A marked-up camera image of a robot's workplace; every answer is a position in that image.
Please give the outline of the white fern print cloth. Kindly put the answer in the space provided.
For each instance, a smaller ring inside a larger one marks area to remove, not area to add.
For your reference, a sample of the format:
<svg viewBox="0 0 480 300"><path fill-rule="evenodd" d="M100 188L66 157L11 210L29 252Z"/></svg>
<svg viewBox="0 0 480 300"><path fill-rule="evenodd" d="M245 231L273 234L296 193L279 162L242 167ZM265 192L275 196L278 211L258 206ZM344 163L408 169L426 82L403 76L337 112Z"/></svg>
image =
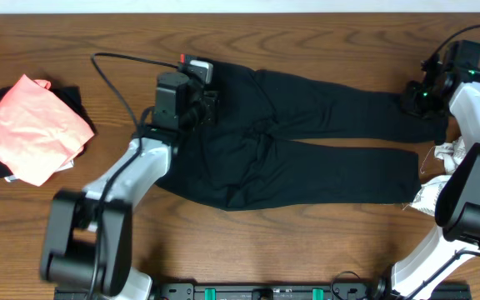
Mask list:
<svg viewBox="0 0 480 300"><path fill-rule="evenodd" d="M433 217L440 193L447 186L454 173L462 166L463 160L468 156L472 147L466 145L463 137L459 137L454 142L445 142L442 145L432 147L430 153L433 154L435 159L443 162L445 173L422 184L408 206Z"/></svg>

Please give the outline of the black leggings with red waistband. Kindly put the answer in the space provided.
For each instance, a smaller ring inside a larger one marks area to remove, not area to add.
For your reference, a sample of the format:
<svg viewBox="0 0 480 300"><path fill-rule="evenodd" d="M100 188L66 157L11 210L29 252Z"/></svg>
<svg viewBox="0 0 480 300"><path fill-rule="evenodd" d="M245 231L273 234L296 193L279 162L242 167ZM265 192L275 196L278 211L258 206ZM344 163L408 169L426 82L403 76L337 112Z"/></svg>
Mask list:
<svg viewBox="0 0 480 300"><path fill-rule="evenodd" d="M318 203L408 203L418 155L396 148L324 147L322 138L425 143L448 120L406 114L399 97L227 62L214 62L217 124L181 143L158 186L226 211Z"/></svg>

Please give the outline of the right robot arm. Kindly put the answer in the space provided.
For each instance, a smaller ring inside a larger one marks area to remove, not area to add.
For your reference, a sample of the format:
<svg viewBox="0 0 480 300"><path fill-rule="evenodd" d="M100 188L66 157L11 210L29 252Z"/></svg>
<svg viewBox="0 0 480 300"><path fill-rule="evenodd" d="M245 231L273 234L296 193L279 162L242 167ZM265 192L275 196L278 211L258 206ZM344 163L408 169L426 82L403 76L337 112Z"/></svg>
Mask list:
<svg viewBox="0 0 480 300"><path fill-rule="evenodd" d="M480 257L480 43L451 42L422 63L425 78L410 82L402 109L415 117L453 115L467 154L437 198L435 227L372 287L372 299L429 299L466 261Z"/></svg>

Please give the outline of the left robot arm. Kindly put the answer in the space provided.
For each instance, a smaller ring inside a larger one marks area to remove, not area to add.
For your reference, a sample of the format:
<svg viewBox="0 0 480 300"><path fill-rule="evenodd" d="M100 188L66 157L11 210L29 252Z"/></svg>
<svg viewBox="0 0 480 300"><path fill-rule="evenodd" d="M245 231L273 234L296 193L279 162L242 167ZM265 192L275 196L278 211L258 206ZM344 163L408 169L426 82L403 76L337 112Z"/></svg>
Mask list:
<svg viewBox="0 0 480 300"><path fill-rule="evenodd" d="M216 121L213 75L197 67L164 72L156 102L137 121L127 151L80 192L52 200L40 262L42 279L87 299L147 299L153 280L132 266L133 210L169 171L181 137Z"/></svg>

